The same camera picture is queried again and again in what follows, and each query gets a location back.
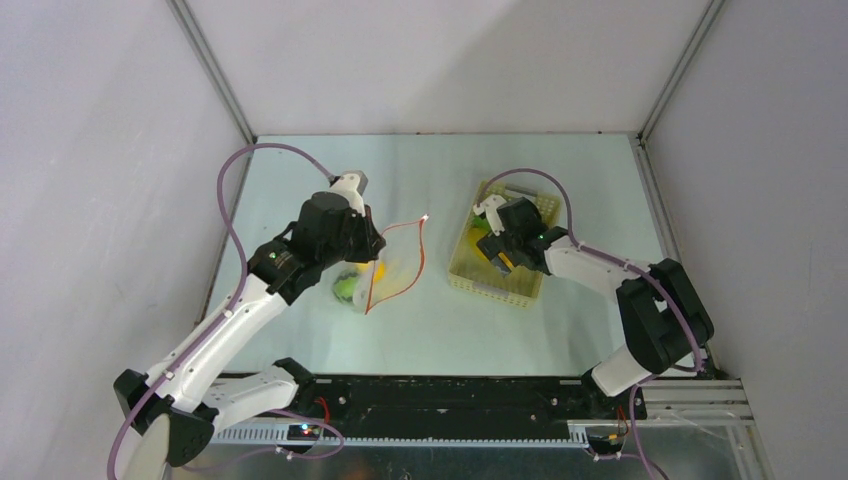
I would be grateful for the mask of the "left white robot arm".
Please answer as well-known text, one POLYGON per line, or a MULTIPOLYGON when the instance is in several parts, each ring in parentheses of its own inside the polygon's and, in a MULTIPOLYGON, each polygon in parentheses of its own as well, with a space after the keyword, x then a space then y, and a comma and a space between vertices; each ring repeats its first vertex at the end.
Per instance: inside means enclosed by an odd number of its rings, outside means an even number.
POLYGON ((142 442, 128 479, 157 479, 183 467, 215 433, 258 413, 285 409, 304 416, 316 403, 309 374, 283 359, 232 388, 214 385, 219 374, 270 320, 316 285, 325 270, 345 261, 377 259, 386 241, 357 190, 325 190, 308 198, 298 218, 252 255, 242 254, 238 283, 164 359, 144 372, 126 369, 113 389, 125 415, 113 450, 134 430, 142 442))

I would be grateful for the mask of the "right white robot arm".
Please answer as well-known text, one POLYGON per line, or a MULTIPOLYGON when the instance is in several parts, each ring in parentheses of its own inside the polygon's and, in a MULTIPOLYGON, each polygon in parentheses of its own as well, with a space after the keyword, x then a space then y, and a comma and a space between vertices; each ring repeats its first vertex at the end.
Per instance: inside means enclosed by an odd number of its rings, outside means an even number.
POLYGON ((701 350, 714 325, 679 262, 614 257, 578 241, 564 227, 547 225, 523 197, 491 195, 472 212, 489 227, 476 246, 502 275, 524 267, 575 281, 617 306, 625 343, 585 374, 581 402, 588 414, 610 416, 620 407, 622 392, 675 368, 688 355, 695 369, 701 367, 701 350))

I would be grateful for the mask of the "clear zip top bag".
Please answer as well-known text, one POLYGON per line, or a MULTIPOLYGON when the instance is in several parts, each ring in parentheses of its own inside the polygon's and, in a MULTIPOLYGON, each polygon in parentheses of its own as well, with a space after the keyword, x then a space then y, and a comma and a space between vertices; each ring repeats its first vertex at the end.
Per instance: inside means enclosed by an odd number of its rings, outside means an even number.
POLYGON ((430 216, 392 224, 382 232, 386 246, 367 263, 344 263, 331 285, 334 298, 352 310, 368 315, 378 305, 410 291, 426 265, 424 227, 430 216))

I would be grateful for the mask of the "cream plastic basket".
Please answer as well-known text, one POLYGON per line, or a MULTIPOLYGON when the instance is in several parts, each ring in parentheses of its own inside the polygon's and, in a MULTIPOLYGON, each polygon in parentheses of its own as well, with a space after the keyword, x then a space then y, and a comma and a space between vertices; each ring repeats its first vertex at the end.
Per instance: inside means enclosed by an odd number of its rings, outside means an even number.
MULTIPOLYGON (((506 202, 525 198, 537 208, 540 220, 547 227, 557 224, 562 207, 557 196, 503 181, 489 184, 483 180, 475 195, 500 196, 506 202)), ((470 210, 450 258, 450 285, 514 307, 533 306, 544 275, 518 265, 515 256, 507 252, 515 244, 505 233, 494 234, 486 220, 470 210)))

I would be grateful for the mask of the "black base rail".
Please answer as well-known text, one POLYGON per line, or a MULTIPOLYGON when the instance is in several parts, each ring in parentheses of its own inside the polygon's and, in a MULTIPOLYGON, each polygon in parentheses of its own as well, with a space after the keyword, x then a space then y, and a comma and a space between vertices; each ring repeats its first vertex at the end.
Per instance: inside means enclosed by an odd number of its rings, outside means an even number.
POLYGON ((319 375, 288 411, 373 440, 566 440, 569 422, 616 420, 628 396, 577 377, 319 375))

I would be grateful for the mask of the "yellow lemon toy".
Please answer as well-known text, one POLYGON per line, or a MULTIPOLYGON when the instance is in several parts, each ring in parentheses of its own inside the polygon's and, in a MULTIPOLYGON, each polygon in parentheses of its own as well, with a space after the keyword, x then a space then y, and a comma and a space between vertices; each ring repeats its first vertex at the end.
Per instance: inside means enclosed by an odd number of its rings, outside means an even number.
POLYGON ((355 267, 360 279, 370 283, 379 283, 386 273, 386 266, 382 261, 356 263, 355 267))

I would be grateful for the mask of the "yellow banana toy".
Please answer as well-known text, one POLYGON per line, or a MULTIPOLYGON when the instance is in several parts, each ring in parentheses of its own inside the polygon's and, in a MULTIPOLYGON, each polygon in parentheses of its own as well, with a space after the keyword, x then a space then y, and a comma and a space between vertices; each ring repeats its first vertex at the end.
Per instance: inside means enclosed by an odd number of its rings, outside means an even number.
POLYGON ((492 257, 492 232, 483 228, 472 227, 466 234, 472 251, 480 258, 488 261, 492 257))

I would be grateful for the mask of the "green watermelon toy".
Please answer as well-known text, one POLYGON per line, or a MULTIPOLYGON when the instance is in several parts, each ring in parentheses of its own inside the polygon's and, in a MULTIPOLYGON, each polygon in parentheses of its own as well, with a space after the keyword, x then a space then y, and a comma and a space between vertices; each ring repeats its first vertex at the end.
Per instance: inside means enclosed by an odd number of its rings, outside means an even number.
POLYGON ((360 271, 354 268, 339 273, 332 284, 334 297, 343 304, 352 304, 360 276, 360 271))

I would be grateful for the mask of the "green bitter gourd toy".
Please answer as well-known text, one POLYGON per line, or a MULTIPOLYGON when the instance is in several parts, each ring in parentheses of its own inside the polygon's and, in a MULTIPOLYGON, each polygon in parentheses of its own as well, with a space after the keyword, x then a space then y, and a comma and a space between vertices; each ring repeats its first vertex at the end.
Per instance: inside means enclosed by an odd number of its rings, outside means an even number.
POLYGON ((471 227, 484 232, 491 231, 491 226, 485 216, 473 215, 471 218, 471 227))

